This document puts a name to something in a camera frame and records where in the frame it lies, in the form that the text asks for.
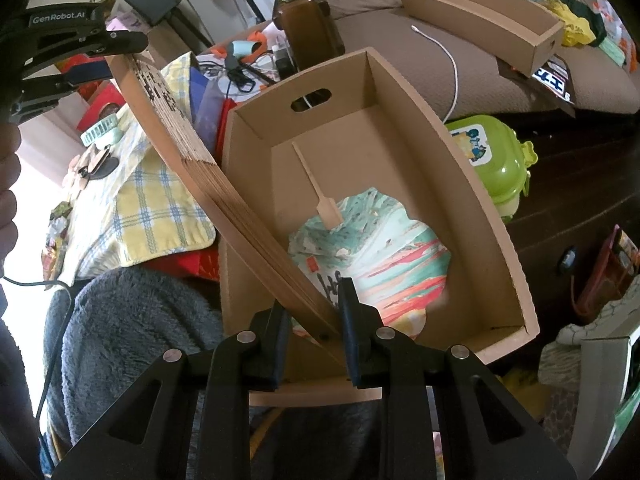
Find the person's left hand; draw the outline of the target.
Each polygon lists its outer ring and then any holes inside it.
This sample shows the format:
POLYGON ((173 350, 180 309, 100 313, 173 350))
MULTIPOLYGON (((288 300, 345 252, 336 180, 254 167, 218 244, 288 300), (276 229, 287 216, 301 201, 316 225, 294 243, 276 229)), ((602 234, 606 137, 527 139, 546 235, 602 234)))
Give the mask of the person's left hand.
POLYGON ((12 186, 21 174, 21 162, 17 150, 21 145, 21 133, 16 125, 1 125, 0 144, 0 257, 4 260, 17 241, 14 218, 17 201, 12 186))

